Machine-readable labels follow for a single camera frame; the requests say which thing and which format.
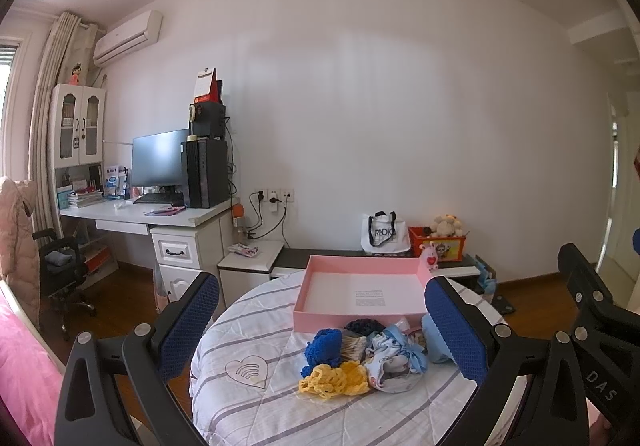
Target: pink box lid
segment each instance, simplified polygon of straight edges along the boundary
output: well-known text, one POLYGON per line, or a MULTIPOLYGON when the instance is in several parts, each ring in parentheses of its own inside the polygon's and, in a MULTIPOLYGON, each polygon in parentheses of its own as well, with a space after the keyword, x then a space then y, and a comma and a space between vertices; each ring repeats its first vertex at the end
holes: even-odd
POLYGON ((432 277, 419 258, 311 256, 293 310, 294 331, 343 328, 359 318, 386 326, 402 316, 418 326, 432 277))

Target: round table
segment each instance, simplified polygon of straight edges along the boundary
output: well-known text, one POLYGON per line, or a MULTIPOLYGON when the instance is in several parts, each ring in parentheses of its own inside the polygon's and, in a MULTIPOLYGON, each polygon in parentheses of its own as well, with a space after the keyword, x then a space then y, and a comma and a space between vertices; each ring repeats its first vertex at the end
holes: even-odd
MULTIPOLYGON (((210 445, 430 446, 449 429, 476 383, 453 362, 429 364, 410 391, 330 400, 298 393, 304 350, 313 334, 293 331, 293 307, 304 271, 248 292, 205 332, 191 362, 193 423, 210 445)), ((452 282, 491 324, 500 315, 452 282)), ((492 442, 500 444, 526 379, 519 378, 492 442)))

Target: puffer jacket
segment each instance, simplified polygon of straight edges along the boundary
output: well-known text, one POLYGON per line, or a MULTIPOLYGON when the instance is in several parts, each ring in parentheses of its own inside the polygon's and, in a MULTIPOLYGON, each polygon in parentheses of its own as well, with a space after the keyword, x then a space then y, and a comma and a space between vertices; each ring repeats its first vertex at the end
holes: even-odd
POLYGON ((35 182, 0 178, 0 278, 38 328, 40 258, 29 220, 36 196, 35 182))

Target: pink bed sheet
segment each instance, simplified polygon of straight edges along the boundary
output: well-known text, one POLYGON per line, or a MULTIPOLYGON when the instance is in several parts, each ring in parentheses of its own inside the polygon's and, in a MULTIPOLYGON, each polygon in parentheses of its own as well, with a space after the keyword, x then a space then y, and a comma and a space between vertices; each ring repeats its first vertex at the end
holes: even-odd
POLYGON ((62 374, 0 292, 0 397, 33 446, 53 445, 62 374))

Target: white tote bag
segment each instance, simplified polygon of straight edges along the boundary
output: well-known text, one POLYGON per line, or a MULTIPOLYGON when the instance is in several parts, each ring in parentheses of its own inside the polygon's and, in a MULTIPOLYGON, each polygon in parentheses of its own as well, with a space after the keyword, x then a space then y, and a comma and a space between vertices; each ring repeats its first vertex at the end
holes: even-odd
POLYGON ((379 211, 372 217, 362 216, 360 245, 370 254, 396 254, 411 248, 406 222, 396 217, 396 212, 379 211))

